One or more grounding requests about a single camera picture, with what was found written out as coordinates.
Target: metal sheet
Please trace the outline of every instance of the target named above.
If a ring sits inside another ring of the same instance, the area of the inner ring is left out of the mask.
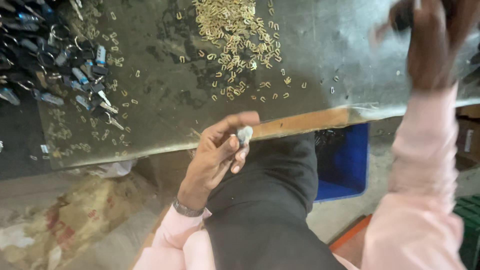
[[[410,87],[405,71],[409,37],[391,34],[375,52],[368,45],[368,31],[374,24],[383,22],[392,3],[381,0],[274,1],[272,17],[266,1],[257,2],[257,16],[262,17],[265,24],[272,20],[280,25],[283,60],[274,61],[272,69],[259,66],[256,71],[238,74],[237,84],[239,80],[246,80],[248,88],[234,101],[219,93],[227,86],[226,79],[215,78],[221,65],[198,56],[200,49],[205,54],[219,54],[221,50],[201,41],[195,10],[189,1],[86,3],[85,11],[91,12],[97,7],[101,16],[87,14],[90,24],[72,18],[70,21],[74,29],[84,33],[88,26],[94,26],[100,32],[96,40],[107,49],[115,44],[102,39],[102,35],[118,34],[119,50],[112,55],[125,60],[122,67],[109,67],[112,72],[109,83],[116,79],[118,86],[116,91],[110,90],[108,97],[120,108],[119,115],[128,114],[126,119],[120,117],[119,122],[131,128],[131,132],[122,132],[104,123],[93,127],[88,113],[84,109],[78,112],[68,102],[60,108],[65,112],[64,127],[61,127],[59,120],[48,113],[49,105],[42,104],[45,136],[58,150],[51,165],[53,168],[81,166],[192,148],[198,142],[197,132],[227,114],[243,110],[257,110],[262,121],[340,106],[352,108],[352,123],[402,114]],[[182,13],[181,20],[176,19],[177,12]],[[475,33],[463,47],[458,60],[461,75],[473,69],[465,61],[475,53],[477,43]],[[185,57],[185,63],[180,63],[180,56]],[[283,82],[282,68],[286,76],[292,78],[291,87]],[[333,80],[334,76],[339,77],[338,82]],[[217,87],[212,87],[213,81],[218,81]],[[259,84],[267,81],[272,87],[257,91]],[[306,89],[301,88],[304,82]],[[281,98],[286,92],[289,98]],[[272,100],[274,93],[279,96],[276,100]],[[218,96],[217,101],[212,100],[213,94]],[[266,98],[265,103],[260,101],[261,96]],[[69,93],[67,100],[72,97],[74,93]],[[480,91],[473,86],[461,86],[459,101],[479,103]],[[71,131],[70,137],[55,135],[65,128]],[[102,140],[106,129],[109,134]],[[98,139],[92,132],[98,132]],[[122,135],[128,146],[120,142]]]

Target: metal watch band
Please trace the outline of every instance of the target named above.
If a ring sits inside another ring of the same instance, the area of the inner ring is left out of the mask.
[[[180,215],[189,217],[189,218],[200,217],[204,213],[204,210],[205,210],[205,207],[200,209],[200,210],[192,210],[192,209],[186,207],[185,205],[181,204],[179,202],[179,200],[177,199],[177,197],[175,197],[175,199],[173,200],[172,205],[173,205],[173,208],[175,208],[175,210],[177,211],[177,213],[179,213]]]

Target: blurred hand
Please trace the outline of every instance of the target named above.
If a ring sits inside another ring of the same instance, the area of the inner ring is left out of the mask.
[[[478,22],[480,0],[449,0],[446,16],[440,0],[415,0],[408,50],[413,89],[450,87],[458,50]]]
[[[193,210],[205,207],[210,192],[220,183],[225,173],[229,169],[232,173],[238,173],[242,169],[250,147],[240,147],[234,134],[239,127],[259,123],[256,111],[246,111],[229,115],[204,130],[195,158],[188,166],[187,175],[180,185],[177,199],[181,204]]]

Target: pink shirt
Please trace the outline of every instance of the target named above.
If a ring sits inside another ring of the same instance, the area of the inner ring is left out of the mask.
[[[389,193],[365,235],[362,270],[465,269],[458,249],[462,220],[452,213],[457,171],[457,85],[441,93],[413,93],[393,143]],[[134,270],[214,270],[203,216],[187,218],[170,208],[151,247]],[[348,270],[358,270],[336,256]]]

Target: black pants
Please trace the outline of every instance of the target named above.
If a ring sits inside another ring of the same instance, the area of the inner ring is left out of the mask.
[[[250,148],[242,170],[228,172],[207,203],[216,269],[344,270],[306,223],[318,187],[314,134]]]

